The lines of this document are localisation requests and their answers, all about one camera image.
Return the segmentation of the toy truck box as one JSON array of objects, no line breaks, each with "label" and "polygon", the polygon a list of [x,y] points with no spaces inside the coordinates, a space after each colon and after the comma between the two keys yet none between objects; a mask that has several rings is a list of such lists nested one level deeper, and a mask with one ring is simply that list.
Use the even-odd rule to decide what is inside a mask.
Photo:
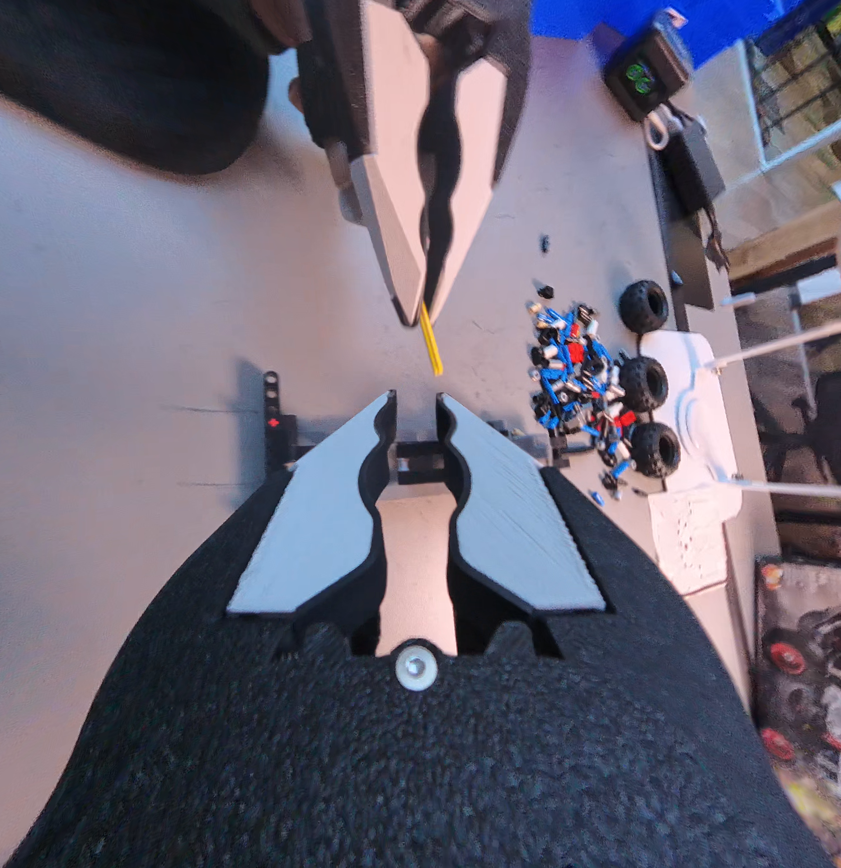
[{"label": "toy truck box", "polygon": [[755,566],[754,720],[795,811],[841,866],[841,566]]}]

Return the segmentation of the white sticker sheet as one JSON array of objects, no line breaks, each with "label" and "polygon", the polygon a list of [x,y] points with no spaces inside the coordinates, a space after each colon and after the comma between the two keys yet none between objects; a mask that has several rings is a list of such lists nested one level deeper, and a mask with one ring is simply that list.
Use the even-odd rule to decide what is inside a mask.
[{"label": "white sticker sheet", "polygon": [[728,553],[715,497],[708,491],[648,497],[659,569],[686,597],[728,579]]}]

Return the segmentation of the person's left hand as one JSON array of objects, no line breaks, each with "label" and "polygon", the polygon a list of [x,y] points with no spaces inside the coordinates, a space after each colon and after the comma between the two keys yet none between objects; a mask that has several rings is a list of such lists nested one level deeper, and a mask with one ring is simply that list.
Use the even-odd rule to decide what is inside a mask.
[{"label": "person's left hand", "polygon": [[305,1],[249,1],[249,5],[281,46],[295,49],[312,39]]}]

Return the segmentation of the grey desk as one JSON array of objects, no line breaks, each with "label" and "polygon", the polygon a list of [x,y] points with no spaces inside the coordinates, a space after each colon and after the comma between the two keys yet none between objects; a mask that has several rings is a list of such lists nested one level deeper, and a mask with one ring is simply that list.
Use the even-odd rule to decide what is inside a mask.
[{"label": "grey desk", "polygon": [[[535,38],[512,153],[437,319],[434,385],[268,66],[231,168],[168,178],[0,103],[3,866],[804,866],[824,857],[671,583],[543,468],[606,601],[530,616],[452,562],[441,392],[529,422],[539,231],[559,292],[663,266],[641,128]],[[394,390],[382,543],[298,615],[227,605],[302,445]]]}]

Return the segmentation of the black timer device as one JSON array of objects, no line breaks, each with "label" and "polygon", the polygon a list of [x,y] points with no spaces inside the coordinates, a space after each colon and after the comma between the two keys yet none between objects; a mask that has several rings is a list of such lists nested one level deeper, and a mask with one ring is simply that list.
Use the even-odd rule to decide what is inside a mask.
[{"label": "black timer device", "polygon": [[685,24],[675,9],[658,9],[604,63],[602,80],[633,122],[668,103],[694,73],[681,36]]}]

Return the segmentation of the yellow toy axle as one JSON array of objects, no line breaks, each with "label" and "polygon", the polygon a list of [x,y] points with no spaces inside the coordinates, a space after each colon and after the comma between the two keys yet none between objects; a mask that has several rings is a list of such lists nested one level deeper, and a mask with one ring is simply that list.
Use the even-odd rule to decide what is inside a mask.
[{"label": "yellow toy axle", "polygon": [[437,340],[433,331],[432,321],[426,306],[426,302],[421,303],[419,310],[419,325],[421,327],[424,338],[426,352],[432,367],[432,374],[435,377],[441,377],[444,373],[444,365],[437,346]]}]

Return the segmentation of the pile of small toy parts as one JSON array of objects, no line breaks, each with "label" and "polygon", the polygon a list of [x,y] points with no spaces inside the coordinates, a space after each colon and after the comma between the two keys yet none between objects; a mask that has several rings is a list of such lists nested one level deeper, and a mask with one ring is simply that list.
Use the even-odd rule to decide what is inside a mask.
[{"label": "pile of small toy parts", "polygon": [[600,342],[594,308],[577,302],[560,312],[548,301],[538,298],[525,306],[535,338],[529,351],[535,419],[549,439],[566,438],[570,457],[596,454],[600,485],[619,501],[625,474],[635,470],[630,440],[639,423],[638,414],[623,404],[619,386],[621,364],[629,357],[614,358]]}]

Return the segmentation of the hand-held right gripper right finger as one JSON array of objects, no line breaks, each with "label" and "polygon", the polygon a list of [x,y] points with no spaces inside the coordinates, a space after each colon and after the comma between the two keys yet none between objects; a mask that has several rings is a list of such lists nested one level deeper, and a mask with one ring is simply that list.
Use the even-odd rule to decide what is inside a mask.
[{"label": "hand-held right gripper right finger", "polygon": [[456,502],[452,563],[530,616],[603,612],[541,464],[447,393],[437,395],[436,419]]}]

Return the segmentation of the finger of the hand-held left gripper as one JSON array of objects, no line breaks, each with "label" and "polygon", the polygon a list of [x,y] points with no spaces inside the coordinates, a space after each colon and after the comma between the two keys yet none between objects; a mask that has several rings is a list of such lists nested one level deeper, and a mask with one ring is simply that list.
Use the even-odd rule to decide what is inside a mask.
[{"label": "finger of the hand-held left gripper", "polygon": [[425,301],[435,322],[443,311],[492,199],[506,75],[480,59],[455,78],[436,132],[436,178],[428,203]]},{"label": "finger of the hand-held left gripper", "polygon": [[369,144],[351,162],[352,184],[399,320],[415,327],[426,279],[418,132],[429,64],[399,10],[360,2],[359,11]]}]

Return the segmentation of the metal book stand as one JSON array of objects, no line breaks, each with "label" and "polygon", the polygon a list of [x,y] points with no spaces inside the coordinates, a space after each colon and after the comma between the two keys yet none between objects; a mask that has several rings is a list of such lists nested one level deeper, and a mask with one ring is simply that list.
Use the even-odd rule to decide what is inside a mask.
[{"label": "metal book stand", "polygon": [[752,359],[803,350],[809,343],[841,336],[841,318],[774,340],[716,356],[700,334],[657,331],[643,340],[649,355],[664,368],[669,395],[659,409],[660,421],[674,430],[681,446],[679,469],[667,478],[673,496],[686,507],[701,506],[723,524],[740,513],[745,493],[766,493],[841,500],[841,484],[772,483],[740,475],[733,449],[729,415],[721,387],[721,374]]}]

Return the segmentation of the black toy tyre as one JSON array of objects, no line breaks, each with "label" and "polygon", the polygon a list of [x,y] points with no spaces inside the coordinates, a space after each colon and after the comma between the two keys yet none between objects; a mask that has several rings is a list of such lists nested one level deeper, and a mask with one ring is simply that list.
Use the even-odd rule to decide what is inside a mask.
[{"label": "black toy tyre", "polygon": [[649,279],[629,284],[621,294],[618,310],[622,324],[639,337],[663,329],[670,313],[664,289]]},{"label": "black toy tyre", "polygon": [[636,413],[650,413],[663,406],[668,397],[667,374],[652,357],[639,356],[621,364],[619,386],[622,402]]},{"label": "black toy tyre", "polygon": [[634,427],[630,442],[635,469],[643,476],[662,480],[679,469],[680,441],[670,426],[641,423]]}]

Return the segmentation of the grey black toy chassis assembly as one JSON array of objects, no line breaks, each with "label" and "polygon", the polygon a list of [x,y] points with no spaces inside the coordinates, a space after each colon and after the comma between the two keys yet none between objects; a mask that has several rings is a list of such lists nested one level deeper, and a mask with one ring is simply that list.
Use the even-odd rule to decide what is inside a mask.
[{"label": "grey black toy chassis assembly", "polygon": [[[297,420],[286,415],[281,407],[280,379],[276,372],[263,374],[263,418],[265,474],[291,469],[313,445],[300,444]],[[508,428],[502,420],[490,420],[488,425],[527,451],[543,465],[564,470],[570,466],[570,451],[565,437],[538,439],[518,429]],[[444,483],[445,459],[436,440],[397,442],[393,446],[396,482],[400,486]]]}]

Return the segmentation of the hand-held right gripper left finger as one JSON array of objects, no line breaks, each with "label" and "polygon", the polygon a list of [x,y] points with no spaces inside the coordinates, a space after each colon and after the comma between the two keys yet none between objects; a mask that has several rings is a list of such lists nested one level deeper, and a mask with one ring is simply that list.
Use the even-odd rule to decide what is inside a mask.
[{"label": "hand-held right gripper left finger", "polygon": [[298,459],[228,614],[298,615],[371,563],[396,411],[396,392],[385,392]]}]

